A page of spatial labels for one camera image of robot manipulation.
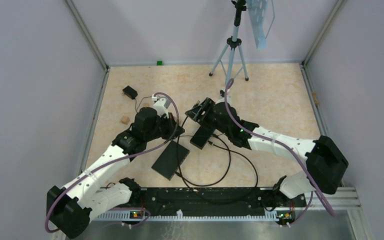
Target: speckled floor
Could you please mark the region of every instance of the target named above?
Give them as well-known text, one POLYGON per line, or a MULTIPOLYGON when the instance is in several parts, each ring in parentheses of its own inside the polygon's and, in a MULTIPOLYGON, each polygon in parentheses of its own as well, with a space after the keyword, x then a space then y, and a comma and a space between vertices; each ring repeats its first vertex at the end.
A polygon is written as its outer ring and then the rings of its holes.
MULTIPOLYGON (((233 66, 233 72, 241 65, 233 66)), ((205 97, 217 100, 219 90, 225 84, 223 69, 218 66, 210 77, 212 65, 178 66, 129 66, 112 67, 106 85, 102 105, 96 123, 86 166, 90 166, 108 147, 114 137, 128 126, 120 122, 122 116, 130 121, 135 117, 135 101, 122 95, 122 89, 130 85, 138 92, 138 103, 142 97, 155 92, 169 94, 179 108, 180 120, 185 111, 205 97)), ((231 89, 232 106, 241 119, 254 122, 272 131, 298 138, 317 139, 320 136, 309 96, 297 63, 248 64, 249 81, 243 72, 236 78, 231 89)), ((149 98, 143 103, 151 103, 149 98)), ((185 124, 186 135, 193 135, 199 125, 192 120, 185 124)), ((300 170, 296 162, 261 151, 237 148, 225 136, 221 137, 229 147, 247 156, 255 165, 260 187, 272 186, 284 175, 300 170)), ((228 153, 206 145, 203 150, 189 143, 190 137, 180 138, 180 144, 190 150, 183 162, 183 175, 197 184, 208 184, 218 180, 228 166, 228 153)), ((147 148, 157 146, 161 139, 148 143, 147 148)), ((109 182, 121 178, 135 179, 142 187, 184 187, 182 180, 174 176, 167 180, 151 166, 165 147, 141 155, 114 174, 109 182)), ((216 187, 249 187, 255 184, 255 174, 249 163, 233 154, 230 171, 216 187)))

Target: gray wall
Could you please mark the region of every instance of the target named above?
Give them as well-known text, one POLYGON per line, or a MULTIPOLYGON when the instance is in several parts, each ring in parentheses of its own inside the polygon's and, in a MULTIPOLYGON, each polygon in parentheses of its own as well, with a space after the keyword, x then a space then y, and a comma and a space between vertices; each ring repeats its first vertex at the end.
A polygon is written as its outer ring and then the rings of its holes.
MULTIPOLYGON (((233 32, 235 8, 230 0, 74 2, 109 65, 213 63, 233 32)), ((256 50, 244 12, 239 38, 245 60, 302 61, 335 2, 274 0, 276 20, 264 50, 256 50)))
POLYGON ((0 239, 49 239, 46 193, 75 176, 103 79, 62 0, 0 0, 0 239))
POLYGON ((309 65, 328 131, 384 239, 384 1, 350 0, 309 65))

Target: tripod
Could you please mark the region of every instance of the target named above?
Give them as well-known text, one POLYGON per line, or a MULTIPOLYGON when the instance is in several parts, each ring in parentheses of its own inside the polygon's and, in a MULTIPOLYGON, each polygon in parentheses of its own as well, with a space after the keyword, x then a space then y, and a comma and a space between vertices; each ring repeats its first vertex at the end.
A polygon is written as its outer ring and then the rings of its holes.
POLYGON ((250 79, 248 77, 247 66, 245 65, 244 53, 242 52, 242 46, 241 46, 242 40, 240 38, 238 38, 239 25, 241 24, 241 14, 243 11, 247 10, 247 6, 245 6, 245 4, 247 4, 247 1, 246 0, 238 0, 236 2, 236 1, 232 0, 231 2, 233 3, 234 7, 236 8, 236 14, 234 17, 233 35, 227 39, 226 46, 224 47, 223 51, 221 51, 221 54, 218 57, 217 62, 214 64, 214 67, 209 72, 209 76, 211 77, 214 74, 214 71, 216 70, 217 65, 219 65, 219 63, 221 63, 221 67, 223 68, 224 74, 226 75, 226 84, 228 83, 228 81, 231 79, 231 76, 232 76, 233 58, 235 56, 236 47, 239 48, 239 54, 240 54, 240 60, 242 61, 242 67, 236 73, 236 75, 233 77, 233 79, 236 78, 236 76, 238 76, 238 74, 242 71, 242 69, 243 69, 243 72, 245 73, 245 81, 248 81, 250 79), (226 50, 228 49, 229 46, 230 46, 229 65, 227 67, 227 73, 226 73, 225 66, 223 65, 223 62, 222 62, 222 57, 226 53, 226 50))

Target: small black box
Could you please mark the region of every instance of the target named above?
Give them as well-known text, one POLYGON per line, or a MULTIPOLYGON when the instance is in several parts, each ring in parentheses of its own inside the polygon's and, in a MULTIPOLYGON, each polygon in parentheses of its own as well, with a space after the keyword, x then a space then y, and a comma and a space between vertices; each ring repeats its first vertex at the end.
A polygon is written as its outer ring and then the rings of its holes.
POLYGON ((131 88, 129 85, 123 89, 123 93, 132 100, 138 96, 138 92, 131 88))

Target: robotic arm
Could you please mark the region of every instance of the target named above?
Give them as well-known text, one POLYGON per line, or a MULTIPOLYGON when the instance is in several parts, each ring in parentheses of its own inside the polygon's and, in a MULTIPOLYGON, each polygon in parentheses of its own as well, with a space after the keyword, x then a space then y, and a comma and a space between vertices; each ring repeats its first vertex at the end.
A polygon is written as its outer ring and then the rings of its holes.
POLYGON ((115 186, 97 192, 115 172, 143 152, 147 142, 158 138, 169 140, 185 132, 167 110, 171 104, 169 99, 153 96, 152 100, 155 101, 153 107, 141 108, 134 123, 118 134, 88 169, 63 187, 54 186, 48 191, 47 219, 67 237, 77 237, 94 218, 127 203, 132 192, 140 189, 131 180, 121 180, 115 186))
MULTIPOLYGON (((300 139, 270 131, 256 123, 240 119, 236 110, 227 103, 232 117, 240 125, 246 130, 270 140, 251 135, 234 123, 227 112, 225 99, 214 102, 207 97, 201 104, 196 104, 185 114, 205 128, 219 130, 237 147, 271 152, 292 160, 298 156, 302 164, 306 164, 307 171, 323 193, 334 194, 336 192, 348 167, 348 162, 332 139, 323 135, 318 140, 300 139)), ((273 187, 273 191, 280 191, 289 199, 315 190, 315 186, 304 171, 280 178, 273 187)))

